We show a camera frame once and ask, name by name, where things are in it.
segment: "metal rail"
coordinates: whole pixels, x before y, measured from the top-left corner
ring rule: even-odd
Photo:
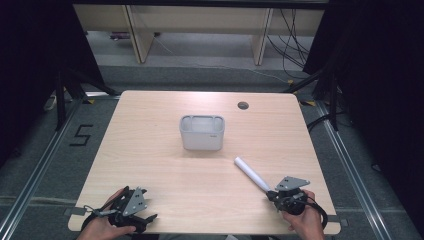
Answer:
[[[26,208],[28,207],[29,202],[31,201],[32,196],[37,190],[38,185],[43,179],[44,174],[46,173],[54,154],[59,148],[60,142],[66,133],[69,123],[72,120],[72,117],[75,115],[75,112],[81,106],[82,100],[74,100],[71,104],[71,107],[68,111],[69,117],[64,122],[62,128],[56,131],[49,142],[46,150],[41,156],[37,166],[32,172],[30,178],[28,179],[25,187],[16,198],[16,201],[12,205],[11,209],[7,216],[3,219],[0,225],[0,236],[1,239],[6,240],[12,237],[13,232],[19,224],[23,214],[25,213]]]
[[[317,107],[321,116],[328,114],[328,111],[325,108],[325,104],[323,102],[317,101]],[[381,216],[377,206],[375,205],[367,188],[365,187],[365,184],[362,181],[362,178],[359,175],[358,170],[356,169],[355,164],[352,161],[339,133],[334,131],[328,120],[325,120],[324,124],[377,239],[393,239],[387,229],[383,217]]]

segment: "gray carpet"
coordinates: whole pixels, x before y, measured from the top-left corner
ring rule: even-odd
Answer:
[[[247,70],[101,67],[101,72],[107,86],[119,91],[139,89],[280,92],[288,87],[281,80]],[[299,81],[288,76],[284,71],[261,71],[261,73],[278,76],[282,80]],[[289,74],[305,76],[300,72]],[[88,85],[84,87],[87,91],[97,91]],[[297,93],[298,98],[302,101],[310,100],[312,89],[313,84],[301,89]],[[72,239],[76,237],[76,233],[68,230],[68,217],[63,213],[66,208],[73,206],[79,196],[116,104],[117,100],[95,100],[93,104],[82,104],[79,107],[12,239]],[[305,124],[319,117],[317,107],[301,106],[301,110]],[[367,151],[360,134],[352,126],[348,116],[340,115],[338,123],[339,133],[367,189],[384,216],[393,238],[421,239],[386,180],[380,173],[370,168],[373,162],[372,155]],[[54,132],[55,124],[55,112],[42,115],[21,146],[22,155],[10,159],[0,169],[1,218],[12,204],[10,199],[19,194],[37,164]],[[75,137],[78,127],[82,124],[92,125],[92,127],[83,128],[80,132],[91,137],[85,146],[71,146],[71,144],[82,143],[83,139]],[[312,130],[311,139],[338,216],[347,223],[342,227],[340,234],[328,239],[376,239],[322,123]],[[171,237],[188,238],[187,236]],[[299,239],[297,236],[279,237]]]

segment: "white tube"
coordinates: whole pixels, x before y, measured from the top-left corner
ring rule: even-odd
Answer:
[[[246,173],[247,176],[252,179],[258,185],[262,190],[265,192],[271,191],[271,188],[266,184],[266,182],[255,172],[253,169],[251,169],[240,157],[236,157],[234,159],[234,163],[243,170],[244,173]]]

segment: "hand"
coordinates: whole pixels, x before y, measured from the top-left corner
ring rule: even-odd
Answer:
[[[315,200],[315,194],[308,190],[303,190],[309,198]],[[300,238],[303,240],[323,240],[325,239],[324,230],[321,225],[321,214],[306,205],[305,210],[300,215],[291,215],[283,212],[283,218],[290,223],[289,230],[296,231]]]
[[[118,196],[123,189],[118,190],[115,194],[113,194],[107,201],[114,199]],[[125,226],[125,227],[115,227],[109,223],[108,217],[96,217],[91,220],[81,234],[78,236],[77,240],[111,240],[117,238],[119,236],[132,233],[136,230],[134,226]]]

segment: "wooden table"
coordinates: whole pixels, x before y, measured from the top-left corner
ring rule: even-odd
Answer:
[[[239,109],[239,102],[249,108]],[[183,115],[222,116],[223,148],[185,150]],[[234,164],[237,156],[272,188],[287,175],[310,180],[305,188],[336,214],[296,97],[275,93],[124,92],[76,206],[98,208],[116,190],[140,186],[148,208],[137,215],[159,214],[148,233],[291,234],[265,193]],[[79,231],[85,217],[73,215],[69,228]],[[334,222],[325,229],[339,231]]]

